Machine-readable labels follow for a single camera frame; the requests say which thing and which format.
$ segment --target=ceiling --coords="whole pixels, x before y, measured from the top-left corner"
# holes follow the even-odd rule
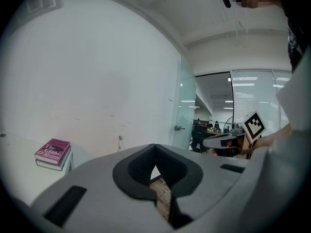
[[[248,9],[222,0],[114,0],[140,14],[181,53],[217,35],[286,31],[286,17],[276,6]]]
[[[233,101],[232,83],[228,81],[229,77],[230,73],[219,73],[196,78],[200,84],[204,84],[202,88],[209,93],[213,110],[233,107],[233,103],[225,102]]]

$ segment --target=black rubber padding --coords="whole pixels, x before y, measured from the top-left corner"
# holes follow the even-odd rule
[[[232,172],[236,172],[236,173],[243,173],[244,171],[244,167],[240,167],[240,166],[234,166],[234,165],[229,165],[229,164],[223,164],[220,166],[220,168],[232,171]]]
[[[192,194],[201,183],[203,171],[199,165],[161,145],[151,144],[119,161],[112,176],[118,188],[131,198],[156,204],[156,193],[149,188],[155,166],[171,189],[169,222],[177,229],[192,221],[180,212],[176,199]]]
[[[155,145],[119,161],[112,171],[112,177],[120,190],[131,198],[151,200],[156,204],[156,192],[149,188],[151,173],[156,165]]]
[[[62,227],[85,192],[86,189],[84,187],[72,186],[45,214],[44,218]]]

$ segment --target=black slot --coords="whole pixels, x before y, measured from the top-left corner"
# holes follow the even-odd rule
[[[83,187],[72,186],[45,214],[44,217],[51,223],[62,227],[85,192],[86,189]]]
[[[234,166],[234,165],[229,165],[229,164],[223,164],[220,166],[220,168],[232,171],[232,172],[236,172],[236,173],[243,173],[244,171],[244,167],[240,167],[240,166]]]

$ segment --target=white wall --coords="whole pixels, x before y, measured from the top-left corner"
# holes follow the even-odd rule
[[[274,68],[291,70],[287,33],[222,37],[189,49],[187,60],[195,75],[233,69]]]
[[[207,109],[197,108],[194,111],[194,120],[199,118],[200,121],[209,121],[210,116],[211,113],[209,113]]]
[[[225,123],[232,116],[233,116],[233,110],[214,108],[213,109],[213,126],[215,125],[215,122],[218,121],[219,127],[223,131]]]
[[[123,149],[172,144],[169,99],[181,56],[131,10],[111,0],[65,0],[4,41],[5,130],[38,142],[71,141],[85,158],[116,152],[119,135]]]

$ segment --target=window blinds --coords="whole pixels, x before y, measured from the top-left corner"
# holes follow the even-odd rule
[[[263,136],[284,127],[287,117],[280,108],[276,93],[290,79],[291,73],[272,70],[234,70],[232,85],[234,93],[234,121],[257,110],[267,128]]]

